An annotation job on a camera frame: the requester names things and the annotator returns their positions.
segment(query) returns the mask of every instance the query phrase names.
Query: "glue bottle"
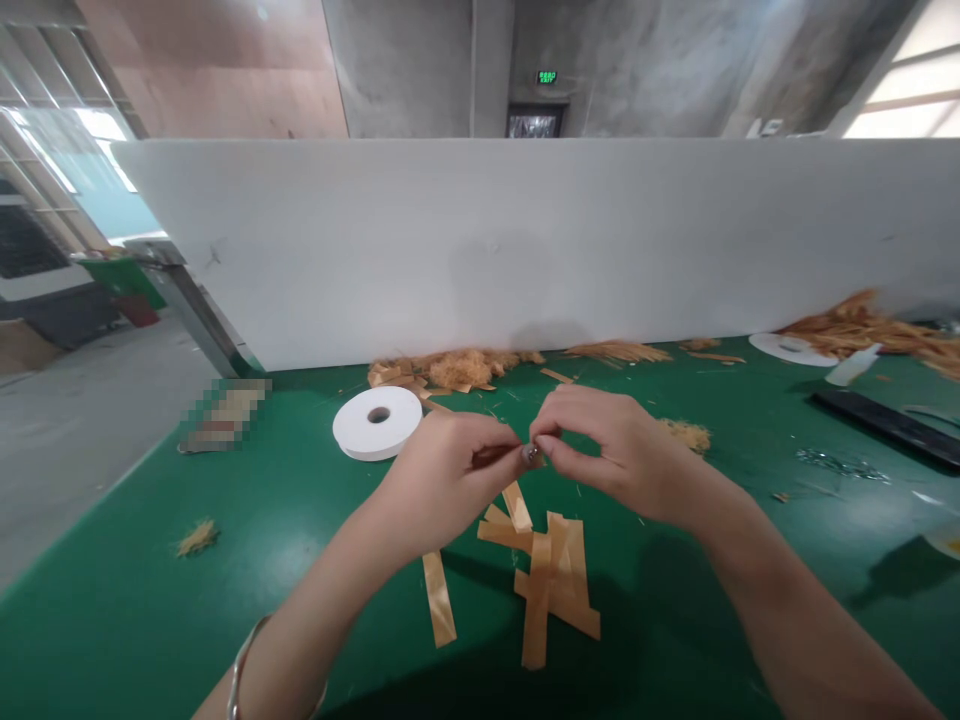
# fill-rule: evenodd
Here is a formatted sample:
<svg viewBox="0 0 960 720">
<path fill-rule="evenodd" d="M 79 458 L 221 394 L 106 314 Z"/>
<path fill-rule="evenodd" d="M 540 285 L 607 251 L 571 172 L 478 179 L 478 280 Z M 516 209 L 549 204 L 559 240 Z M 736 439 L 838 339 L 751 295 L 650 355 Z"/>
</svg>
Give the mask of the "glue bottle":
<svg viewBox="0 0 960 720">
<path fill-rule="evenodd" d="M 858 350 L 831 370 L 825 378 L 826 381 L 832 385 L 846 387 L 870 369 L 882 347 L 882 343 L 875 343 L 866 350 Z"/>
</svg>

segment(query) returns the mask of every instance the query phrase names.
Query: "silver bangle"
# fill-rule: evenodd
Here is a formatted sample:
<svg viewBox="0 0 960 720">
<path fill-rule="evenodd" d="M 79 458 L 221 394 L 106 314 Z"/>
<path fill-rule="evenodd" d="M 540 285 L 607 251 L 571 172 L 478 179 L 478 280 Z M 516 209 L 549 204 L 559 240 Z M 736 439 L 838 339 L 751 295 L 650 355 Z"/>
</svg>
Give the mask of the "silver bangle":
<svg viewBox="0 0 960 720">
<path fill-rule="evenodd" d="M 227 699 L 227 720 L 240 720 L 240 674 L 243 672 L 243 666 L 247 661 L 247 654 L 250 652 L 253 639 L 263 630 L 263 626 L 267 624 L 267 620 L 271 617 L 273 617 L 272 614 L 264 615 L 257 620 L 257 624 L 253 626 L 253 630 L 250 631 L 247 639 L 244 640 L 243 645 L 240 646 L 236 660 L 233 661 L 233 679 L 230 681 L 230 697 Z M 316 715 L 317 710 L 323 705 L 326 697 L 327 683 L 324 682 L 323 693 L 320 695 L 320 700 L 317 701 L 317 706 L 313 709 L 313 712 L 310 713 L 310 717 Z"/>
</svg>

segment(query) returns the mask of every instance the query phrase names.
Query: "floor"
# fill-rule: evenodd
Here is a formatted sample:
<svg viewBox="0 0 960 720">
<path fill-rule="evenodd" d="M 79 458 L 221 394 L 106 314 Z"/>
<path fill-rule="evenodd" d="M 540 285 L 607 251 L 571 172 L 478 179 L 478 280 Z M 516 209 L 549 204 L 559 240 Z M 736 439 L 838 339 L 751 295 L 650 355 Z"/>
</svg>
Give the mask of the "floor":
<svg viewBox="0 0 960 720">
<path fill-rule="evenodd" d="M 170 310 L 0 376 L 0 594 L 173 430 L 216 375 Z"/>
</svg>

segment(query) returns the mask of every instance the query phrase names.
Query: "green workbench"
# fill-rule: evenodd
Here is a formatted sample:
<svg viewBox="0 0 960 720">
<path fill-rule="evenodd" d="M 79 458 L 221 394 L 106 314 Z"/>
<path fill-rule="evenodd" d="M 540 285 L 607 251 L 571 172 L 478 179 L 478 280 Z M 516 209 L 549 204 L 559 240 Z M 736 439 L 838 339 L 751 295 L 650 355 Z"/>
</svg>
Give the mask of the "green workbench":
<svg viewBox="0 0 960 720">
<path fill-rule="evenodd" d="M 707 459 L 745 487 L 827 588 L 947 716 L 960 717 L 960 562 L 919 537 L 960 508 L 957 480 L 811 406 L 825 370 L 765 356 L 745 339 L 695 359 L 614 369 L 550 354 L 547 367 L 629 393 L 653 415 L 707 426 Z M 366 368 L 276 373 L 274 393 L 236 452 L 185 456 L 173 433 L 67 533 L 0 603 L 0 717 L 187 717 L 256 620 L 286 597 L 389 469 L 348 458 L 331 432 Z M 882 373 L 890 382 L 877 379 Z M 492 412 L 521 437 L 555 382 L 521 366 L 495 392 L 438 398 Z M 893 407 L 960 414 L 960 385 L 910 358 L 881 358 L 857 383 Z M 816 448 L 892 479 L 843 478 L 797 460 Z M 547 510 L 585 525 L 595 642 L 551 617 L 547 668 L 520 667 L 529 559 L 476 539 L 443 552 L 458 639 L 434 648 L 419 562 L 391 580 L 354 628 L 323 714 L 424 717 L 777 717 L 737 619 L 699 547 L 552 469 L 521 486 L 537 530 Z M 793 494 L 780 504 L 774 492 Z M 217 545 L 177 559 L 203 518 Z"/>
</svg>

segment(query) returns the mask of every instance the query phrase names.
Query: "concrete pillar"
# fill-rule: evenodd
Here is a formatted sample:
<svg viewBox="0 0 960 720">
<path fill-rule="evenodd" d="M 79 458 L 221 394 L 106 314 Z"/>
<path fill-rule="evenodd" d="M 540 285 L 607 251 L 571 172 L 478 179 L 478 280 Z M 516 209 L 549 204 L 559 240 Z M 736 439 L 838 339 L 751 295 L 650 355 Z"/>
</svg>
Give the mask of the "concrete pillar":
<svg viewBox="0 0 960 720">
<path fill-rule="evenodd" d="M 472 0 L 470 137 L 506 135 L 514 0 Z"/>
</svg>

